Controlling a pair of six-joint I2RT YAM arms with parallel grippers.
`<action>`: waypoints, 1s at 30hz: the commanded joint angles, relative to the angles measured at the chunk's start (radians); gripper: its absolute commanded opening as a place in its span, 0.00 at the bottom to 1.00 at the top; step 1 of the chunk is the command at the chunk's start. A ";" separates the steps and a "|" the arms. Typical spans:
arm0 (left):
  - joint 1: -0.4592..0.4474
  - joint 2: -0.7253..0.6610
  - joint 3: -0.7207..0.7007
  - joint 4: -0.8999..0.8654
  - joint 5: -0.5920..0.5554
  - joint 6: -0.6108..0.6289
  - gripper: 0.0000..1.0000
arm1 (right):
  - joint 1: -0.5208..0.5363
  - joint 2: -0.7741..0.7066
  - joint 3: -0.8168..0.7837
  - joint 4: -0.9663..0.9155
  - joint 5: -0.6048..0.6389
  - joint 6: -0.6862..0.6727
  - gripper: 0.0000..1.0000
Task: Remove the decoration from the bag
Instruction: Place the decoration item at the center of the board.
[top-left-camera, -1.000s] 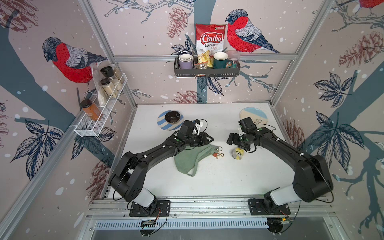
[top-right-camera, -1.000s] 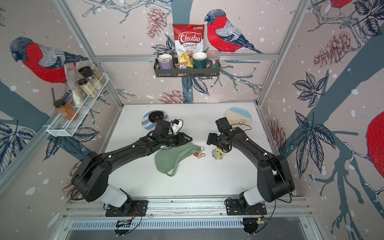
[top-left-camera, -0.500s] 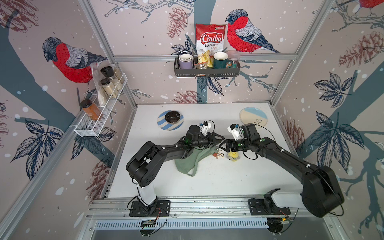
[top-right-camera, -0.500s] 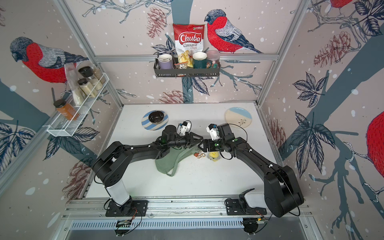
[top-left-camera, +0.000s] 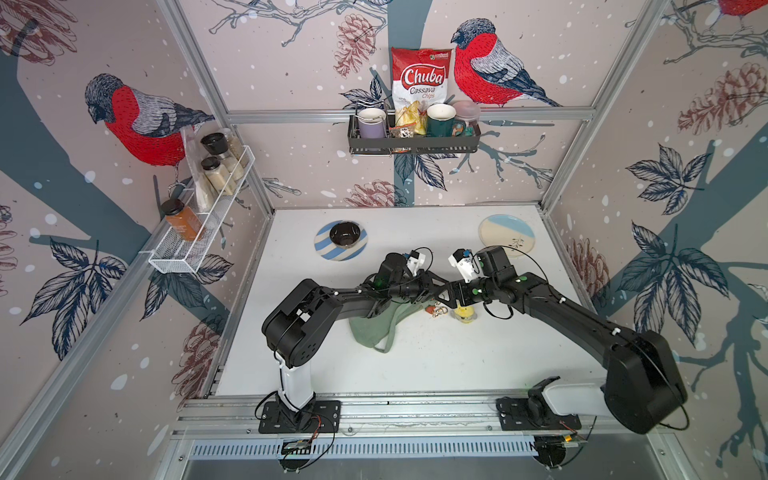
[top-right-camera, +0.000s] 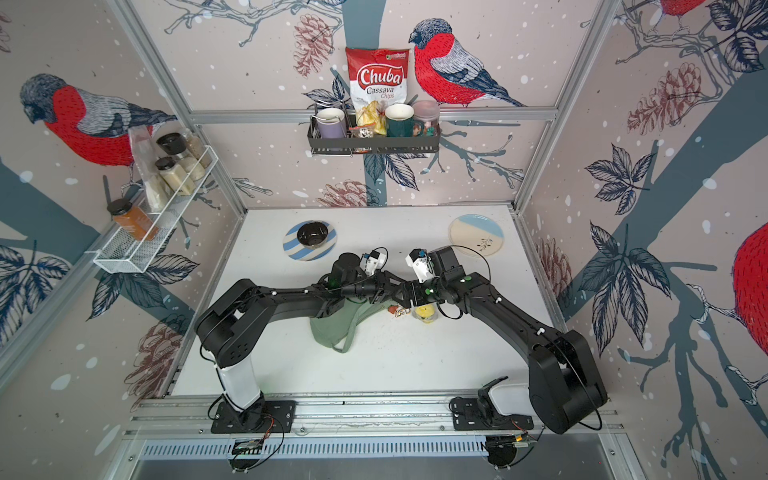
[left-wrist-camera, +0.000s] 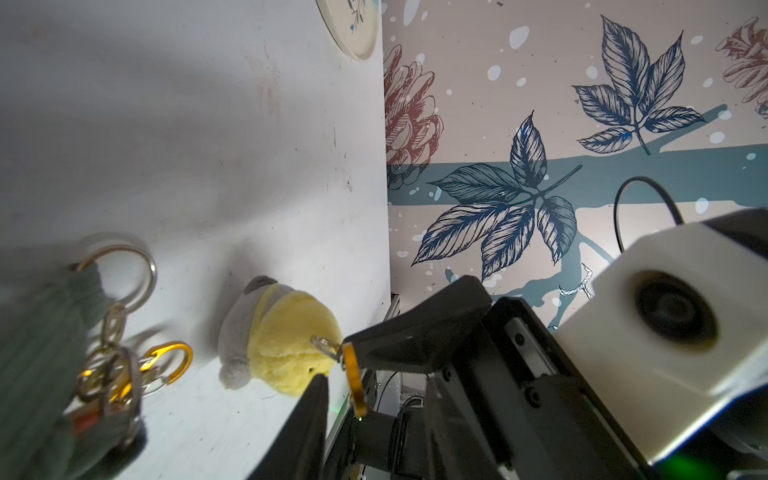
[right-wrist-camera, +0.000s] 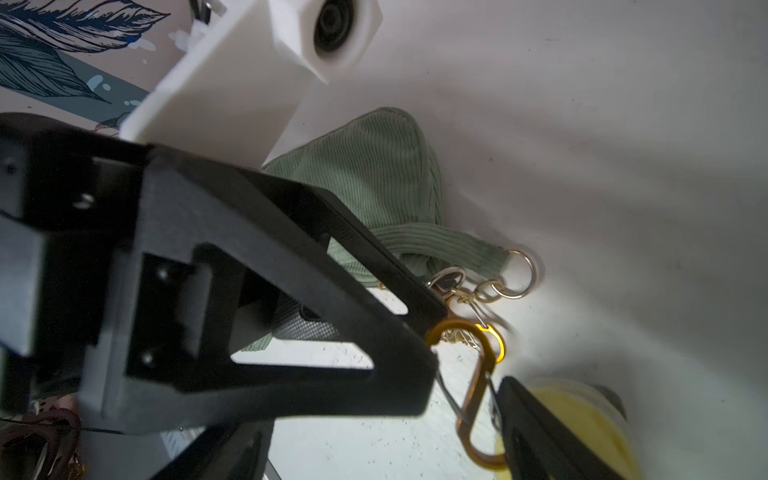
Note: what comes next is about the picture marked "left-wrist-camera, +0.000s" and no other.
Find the green corduroy bag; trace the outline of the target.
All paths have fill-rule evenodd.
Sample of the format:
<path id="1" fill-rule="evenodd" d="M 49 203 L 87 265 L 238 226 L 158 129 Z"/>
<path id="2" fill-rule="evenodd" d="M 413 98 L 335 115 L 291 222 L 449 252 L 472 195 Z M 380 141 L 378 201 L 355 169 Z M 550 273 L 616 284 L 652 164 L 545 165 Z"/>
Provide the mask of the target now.
<path id="1" fill-rule="evenodd" d="M 145 450 L 128 412 L 79 432 L 65 414 L 86 362 L 87 334 L 111 301 L 95 266 L 72 267 L 1 304 L 1 476 L 114 479 Z"/>

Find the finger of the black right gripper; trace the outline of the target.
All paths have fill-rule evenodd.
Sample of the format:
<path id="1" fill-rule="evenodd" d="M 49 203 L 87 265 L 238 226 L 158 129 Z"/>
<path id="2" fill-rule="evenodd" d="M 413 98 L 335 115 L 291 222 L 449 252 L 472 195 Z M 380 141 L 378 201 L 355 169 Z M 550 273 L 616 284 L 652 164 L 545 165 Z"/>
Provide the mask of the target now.
<path id="1" fill-rule="evenodd" d="M 363 368 L 430 374 L 448 363 L 491 306 L 480 280 L 463 276 L 411 310 L 344 341 Z"/>

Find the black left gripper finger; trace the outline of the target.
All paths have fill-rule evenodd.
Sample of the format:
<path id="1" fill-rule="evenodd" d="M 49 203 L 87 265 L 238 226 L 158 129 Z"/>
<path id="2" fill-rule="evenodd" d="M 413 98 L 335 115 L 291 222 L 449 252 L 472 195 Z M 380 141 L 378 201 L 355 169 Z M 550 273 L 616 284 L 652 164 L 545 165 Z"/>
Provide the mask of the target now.
<path id="1" fill-rule="evenodd" d="M 319 479 L 324 462 L 328 380 L 315 375 L 248 479 Z"/>

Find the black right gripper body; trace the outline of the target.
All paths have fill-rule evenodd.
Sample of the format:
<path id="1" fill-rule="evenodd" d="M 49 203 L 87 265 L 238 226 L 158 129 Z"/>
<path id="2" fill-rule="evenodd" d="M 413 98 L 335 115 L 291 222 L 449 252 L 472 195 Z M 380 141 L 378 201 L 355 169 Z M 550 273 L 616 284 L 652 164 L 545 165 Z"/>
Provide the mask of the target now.
<path id="1" fill-rule="evenodd" d="M 394 479 L 654 475 L 522 301 L 492 301 L 448 363 L 422 375 L 421 407 L 362 423 L 359 463 Z"/>

